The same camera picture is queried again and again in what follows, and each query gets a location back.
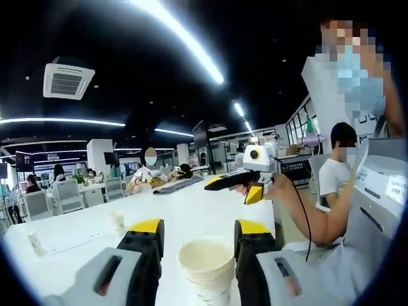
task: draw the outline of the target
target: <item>air conditioning vent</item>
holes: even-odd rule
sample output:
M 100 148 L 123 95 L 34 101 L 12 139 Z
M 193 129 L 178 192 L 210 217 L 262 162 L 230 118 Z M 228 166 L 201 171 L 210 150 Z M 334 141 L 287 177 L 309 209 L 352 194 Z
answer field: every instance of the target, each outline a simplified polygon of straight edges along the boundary
M 208 127 L 208 131 L 210 132 L 221 132 L 225 131 L 227 128 L 222 124 L 213 124 L 212 126 Z
M 44 98 L 81 100 L 95 71 L 62 64 L 47 64 L 44 73 Z

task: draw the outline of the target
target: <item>white plastic cup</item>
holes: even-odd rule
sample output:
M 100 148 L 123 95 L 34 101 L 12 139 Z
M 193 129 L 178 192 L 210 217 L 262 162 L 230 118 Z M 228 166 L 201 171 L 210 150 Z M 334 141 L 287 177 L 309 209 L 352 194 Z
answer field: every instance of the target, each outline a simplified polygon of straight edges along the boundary
M 123 236 L 126 232 L 125 220 L 122 213 L 115 211 L 110 214 L 113 230 L 118 236 Z
M 235 276 L 234 246 L 219 237 L 205 237 L 185 244 L 178 262 L 191 285 L 196 305 L 230 304 L 231 281 Z
M 30 242 L 31 246 L 33 247 L 33 251 L 37 257 L 41 258 L 45 255 L 45 250 L 41 245 L 40 240 L 37 237 L 35 232 L 30 232 L 27 234 L 28 241 Z

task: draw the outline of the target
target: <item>small bottle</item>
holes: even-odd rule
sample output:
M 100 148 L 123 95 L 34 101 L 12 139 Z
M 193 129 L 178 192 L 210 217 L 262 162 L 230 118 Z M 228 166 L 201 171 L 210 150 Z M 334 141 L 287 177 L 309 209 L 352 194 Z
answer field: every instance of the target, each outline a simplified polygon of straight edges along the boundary
M 120 212 L 112 212 L 111 214 L 112 222 L 113 222 L 113 227 L 115 232 L 119 235 L 122 236 L 125 234 L 125 220 L 123 218 L 123 215 Z
M 43 257 L 44 256 L 44 248 L 41 245 L 41 242 L 38 240 L 37 235 L 35 232 L 30 232 L 27 234 L 28 240 L 30 241 L 31 246 L 33 247 L 34 253 L 37 255 L 37 257 Z

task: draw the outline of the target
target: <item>floor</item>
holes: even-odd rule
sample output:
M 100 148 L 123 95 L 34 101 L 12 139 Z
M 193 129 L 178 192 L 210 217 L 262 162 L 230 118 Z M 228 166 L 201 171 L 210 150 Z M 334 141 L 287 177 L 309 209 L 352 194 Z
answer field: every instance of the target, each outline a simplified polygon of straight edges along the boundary
M 304 205 L 316 205 L 317 196 L 313 190 L 305 188 L 299 189 L 298 191 Z M 284 203 L 277 200 L 273 201 L 273 213 L 275 215 L 276 240 L 278 245 L 282 247 L 290 242 L 306 240 L 293 222 Z

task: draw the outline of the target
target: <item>black ceiling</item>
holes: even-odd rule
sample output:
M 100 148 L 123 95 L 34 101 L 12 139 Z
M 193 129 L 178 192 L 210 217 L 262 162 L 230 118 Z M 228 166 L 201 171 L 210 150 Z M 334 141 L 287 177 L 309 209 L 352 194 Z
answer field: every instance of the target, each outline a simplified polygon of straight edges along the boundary
M 307 95 L 300 73 L 319 32 L 300 26 L 296 1 L 163 1 L 215 62 L 224 77 L 221 85 L 173 32 L 134 2 L 28 1 L 24 9 L 10 4 L 15 8 L 2 42 L 7 54 L 1 58 L 1 118 L 92 119 L 126 127 L 3 124 L 2 145 L 112 138 L 117 147 L 174 147 L 191 139 L 154 128 L 191 133 L 204 119 L 224 124 L 225 135 L 245 131 L 233 99 L 242 102 L 253 129 L 267 128 L 285 123 Z M 45 65 L 56 57 L 79 60 L 96 71 L 82 100 L 43 97 Z M 45 144 L 26 151 L 67 147 L 85 144 Z

